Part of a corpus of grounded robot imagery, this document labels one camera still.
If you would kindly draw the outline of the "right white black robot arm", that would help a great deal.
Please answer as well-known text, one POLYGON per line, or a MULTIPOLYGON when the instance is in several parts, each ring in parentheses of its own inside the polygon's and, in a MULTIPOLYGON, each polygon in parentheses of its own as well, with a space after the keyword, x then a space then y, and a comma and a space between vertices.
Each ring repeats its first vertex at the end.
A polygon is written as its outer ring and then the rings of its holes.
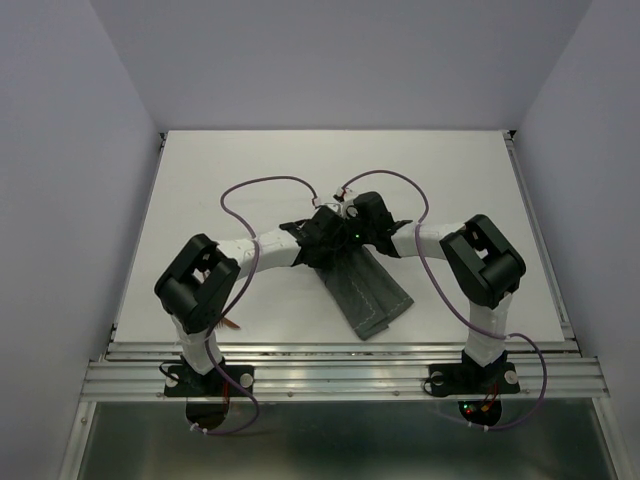
POLYGON ((356 194, 344 188, 336 196, 339 212, 356 228, 352 238, 392 258, 420 260, 436 292, 467 327, 460 378, 472 390, 504 379, 506 322, 512 297, 526 273, 522 256, 491 219, 477 214, 452 225, 427 228, 421 220, 397 221, 377 192, 356 194), (463 315, 439 286, 430 259, 445 261, 469 304, 463 315))

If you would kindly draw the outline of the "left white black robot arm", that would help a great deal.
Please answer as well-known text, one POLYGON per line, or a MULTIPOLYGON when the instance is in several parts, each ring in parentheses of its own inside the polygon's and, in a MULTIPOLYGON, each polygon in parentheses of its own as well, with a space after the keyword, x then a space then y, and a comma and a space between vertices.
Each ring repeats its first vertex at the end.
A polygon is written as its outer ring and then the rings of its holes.
POLYGON ((262 271, 306 265, 332 265, 358 235, 328 207, 312 218, 287 222, 255 238, 213 241, 191 237, 154 286, 154 293, 176 328, 180 362, 163 374, 168 397, 242 394, 229 384, 251 376, 250 366, 225 365, 214 329, 228 316, 262 271))

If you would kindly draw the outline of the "grey cloth napkin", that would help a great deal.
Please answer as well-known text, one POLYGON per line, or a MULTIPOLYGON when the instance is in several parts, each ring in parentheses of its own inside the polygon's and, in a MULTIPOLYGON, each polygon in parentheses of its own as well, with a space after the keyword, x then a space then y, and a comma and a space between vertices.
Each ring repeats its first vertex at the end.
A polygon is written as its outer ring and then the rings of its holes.
POLYGON ((339 254, 328 267, 315 272, 360 340, 388 329, 414 305, 366 247, 339 254))

